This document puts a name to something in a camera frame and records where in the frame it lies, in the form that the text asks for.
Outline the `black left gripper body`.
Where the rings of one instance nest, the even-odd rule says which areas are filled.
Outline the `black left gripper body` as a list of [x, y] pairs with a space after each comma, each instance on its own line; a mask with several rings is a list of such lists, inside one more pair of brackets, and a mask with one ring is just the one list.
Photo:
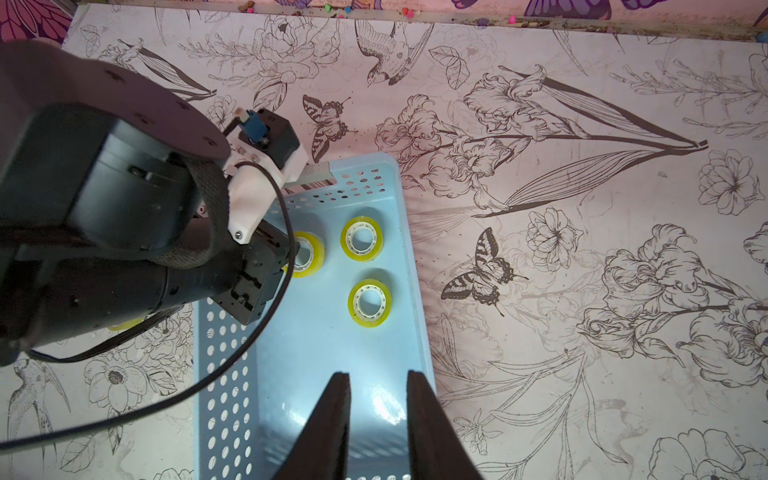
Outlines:
[[204, 265], [168, 268], [161, 307], [210, 298], [241, 324], [252, 324], [274, 298], [288, 257], [287, 234], [263, 221], [247, 244], [228, 237]]

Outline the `yellow tape roll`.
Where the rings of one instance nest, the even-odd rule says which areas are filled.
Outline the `yellow tape roll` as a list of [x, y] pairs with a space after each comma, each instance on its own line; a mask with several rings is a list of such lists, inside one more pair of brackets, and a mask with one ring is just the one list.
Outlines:
[[370, 217], [354, 217], [342, 229], [340, 245], [348, 258], [357, 262], [372, 261], [383, 249], [381, 227]]
[[294, 262], [293, 277], [306, 278], [315, 275], [323, 267], [325, 246], [321, 238], [311, 232], [298, 231], [294, 234], [297, 254]]
[[393, 300], [384, 283], [366, 279], [352, 288], [347, 305], [349, 315], [356, 324], [376, 328], [389, 317]]

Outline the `light blue perforated storage basket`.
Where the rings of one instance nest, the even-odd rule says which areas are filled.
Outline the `light blue perforated storage basket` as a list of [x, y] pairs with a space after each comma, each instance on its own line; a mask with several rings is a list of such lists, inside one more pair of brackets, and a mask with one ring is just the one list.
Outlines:
[[[269, 479], [292, 449], [330, 377], [351, 381], [351, 479], [406, 479], [409, 371], [433, 372], [399, 169], [376, 153], [321, 165], [324, 186], [293, 189], [267, 221], [318, 235], [323, 267], [293, 280], [273, 319], [244, 356], [195, 399], [198, 479]], [[342, 229], [367, 216], [384, 245], [372, 261], [348, 258]], [[384, 283], [393, 305], [376, 328], [348, 312], [352, 288]]]

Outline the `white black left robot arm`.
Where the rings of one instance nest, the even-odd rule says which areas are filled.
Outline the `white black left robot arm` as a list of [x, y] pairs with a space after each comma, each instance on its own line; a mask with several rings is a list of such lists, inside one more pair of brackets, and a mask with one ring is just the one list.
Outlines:
[[256, 322], [288, 260], [266, 215], [308, 159], [271, 111], [219, 128], [128, 69], [3, 44], [2, 364], [207, 298]]

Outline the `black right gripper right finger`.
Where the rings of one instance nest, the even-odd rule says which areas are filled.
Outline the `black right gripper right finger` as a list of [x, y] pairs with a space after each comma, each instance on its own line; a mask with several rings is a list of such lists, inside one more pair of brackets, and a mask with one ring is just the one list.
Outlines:
[[477, 479], [471, 462], [422, 372], [407, 375], [407, 430], [412, 479]]

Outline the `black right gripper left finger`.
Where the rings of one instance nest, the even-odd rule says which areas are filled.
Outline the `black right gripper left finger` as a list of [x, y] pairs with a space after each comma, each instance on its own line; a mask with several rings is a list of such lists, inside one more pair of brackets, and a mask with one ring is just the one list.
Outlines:
[[273, 479], [346, 479], [350, 410], [349, 375], [334, 373]]

